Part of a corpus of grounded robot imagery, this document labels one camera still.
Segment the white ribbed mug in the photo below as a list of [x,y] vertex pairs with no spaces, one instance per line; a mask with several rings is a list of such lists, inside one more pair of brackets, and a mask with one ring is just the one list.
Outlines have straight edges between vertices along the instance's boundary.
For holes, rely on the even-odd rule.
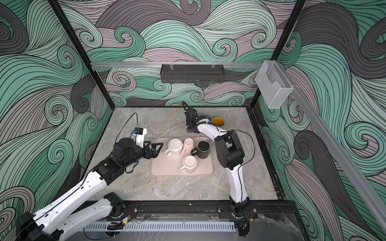
[[174,138],[168,142],[167,149],[164,154],[166,156],[180,155],[183,149],[183,142],[180,139]]

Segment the blue butterfly mug yellow inside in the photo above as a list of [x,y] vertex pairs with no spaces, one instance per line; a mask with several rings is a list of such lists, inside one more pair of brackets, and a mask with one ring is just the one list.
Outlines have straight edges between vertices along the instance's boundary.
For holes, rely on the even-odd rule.
[[225,124],[225,121],[220,117],[215,117],[212,119],[212,123],[214,123],[218,127],[223,127]]

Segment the light pink mug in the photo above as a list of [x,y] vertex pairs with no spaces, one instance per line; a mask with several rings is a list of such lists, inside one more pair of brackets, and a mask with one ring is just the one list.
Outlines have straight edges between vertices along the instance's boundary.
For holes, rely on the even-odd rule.
[[187,138],[184,140],[183,149],[181,151],[181,155],[188,156],[191,155],[191,151],[195,148],[195,144],[193,139]]

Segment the cream white mug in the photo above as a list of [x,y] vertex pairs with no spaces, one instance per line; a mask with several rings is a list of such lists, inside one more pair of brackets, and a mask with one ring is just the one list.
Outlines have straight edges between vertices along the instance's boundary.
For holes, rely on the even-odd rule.
[[197,169],[198,161],[195,156],[186,156],[183,159],[183,165],[180,167],[180,173],[193,174]]

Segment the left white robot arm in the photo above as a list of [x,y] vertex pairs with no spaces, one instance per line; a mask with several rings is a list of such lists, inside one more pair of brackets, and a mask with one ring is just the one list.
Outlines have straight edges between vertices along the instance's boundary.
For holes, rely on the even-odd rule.
[[16,224],[16,240],[63,241],[99,219],[109,216],[119,219],[125,212],[125,205],[113,192],[81,211],[77,209],[126,173],[127,167],[135,167],[143,158],[158,157],[162,147],[163,143],[150,141],[145,141],[141,147],[132,138],[122,138],[114,144],[111,153],[72,189],[35,213],[22,214]]

